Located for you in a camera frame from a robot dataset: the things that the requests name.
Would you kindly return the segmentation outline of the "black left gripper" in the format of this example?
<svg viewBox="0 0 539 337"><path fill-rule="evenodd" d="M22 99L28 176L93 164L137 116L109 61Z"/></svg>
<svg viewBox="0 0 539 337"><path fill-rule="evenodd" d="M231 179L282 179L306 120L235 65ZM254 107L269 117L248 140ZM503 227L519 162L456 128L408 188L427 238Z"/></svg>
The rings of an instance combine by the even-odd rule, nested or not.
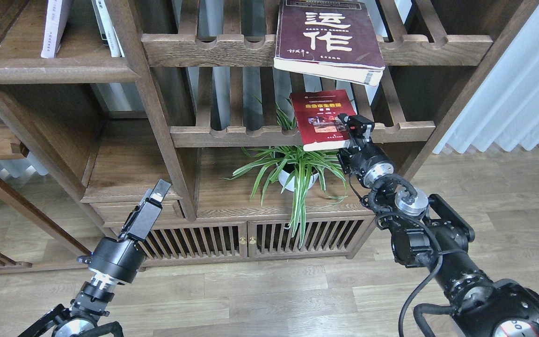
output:
<svg viewBox="0 0 539 337"><path fill-rule="evenodd" d="M145 241L162 211L162 201L169 188L171 184L162 179L154 188L148 188L140 203L129 214L120 232L120 240L103 237L94 252L88 256L78 256L78 262L88 264L90 269L124 283L132 283L146 259L145 253L137 248L136 243ZM133 212L139 210L143 210L142 218L133 221Z"/></svg>

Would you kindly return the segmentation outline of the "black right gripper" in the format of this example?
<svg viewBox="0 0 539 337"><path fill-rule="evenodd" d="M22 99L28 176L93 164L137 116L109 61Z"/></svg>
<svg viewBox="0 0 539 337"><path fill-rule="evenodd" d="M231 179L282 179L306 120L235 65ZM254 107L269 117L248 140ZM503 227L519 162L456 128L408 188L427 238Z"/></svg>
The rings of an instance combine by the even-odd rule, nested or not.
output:
<svg viewBox="0 0 539 337"><path fill-rule="evenodd" d="M337 115L338 132L349 132L350 137L349 147L339 149L338 161L343 173L355 175L364 188L371 188L377 179L395 171L393 162L372 142L374 126L373 121L361 115Z"/></svg>

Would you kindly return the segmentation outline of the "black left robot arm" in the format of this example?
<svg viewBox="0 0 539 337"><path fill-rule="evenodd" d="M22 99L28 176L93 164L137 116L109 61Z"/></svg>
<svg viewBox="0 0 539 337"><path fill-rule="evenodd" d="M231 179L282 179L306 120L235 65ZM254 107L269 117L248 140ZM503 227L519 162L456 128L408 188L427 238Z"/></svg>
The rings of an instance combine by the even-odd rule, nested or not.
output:
<svg viewBox="0 0 539 337"><path fill-rule="evenodd" d="M114 297L118 284L133 282L146 255L137 247L145 241L154 222L162 211L162 201L171 184L160 179L148 189L140 203L128 216L118 238L102 238L94 252L79 256L78 262L88 265L94 273L85 282L69 308L58 304L43 315L20 335L38 337L53 329L54 337L96 337L112 334L122 337L123 330L118 322L98 326L101 316L108 316L107 304Z"/></svg>

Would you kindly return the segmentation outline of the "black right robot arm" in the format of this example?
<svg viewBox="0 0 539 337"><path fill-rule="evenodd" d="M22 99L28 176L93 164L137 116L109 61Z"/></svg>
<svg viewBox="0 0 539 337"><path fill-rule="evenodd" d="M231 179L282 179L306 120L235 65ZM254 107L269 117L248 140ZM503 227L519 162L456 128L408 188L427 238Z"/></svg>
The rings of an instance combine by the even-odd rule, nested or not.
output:
<svg viewBox="0 0 539 337"><path fill-rule="evenodd" d="M376 225L391 233L395 261L430 271L401 309L399 335L411 301L435 279L449 304L415 305L414 320L424 336L434 335L425 319L430 314L450 316L465 337L539 337L539 295L511 279L492 281L471 260L471 226L439 195L427 196L395 174L393 162L371 140L372 121L344 113L338 119L350 137L338 160L344 173L368 188L359 200L376 214Z"/></svg>

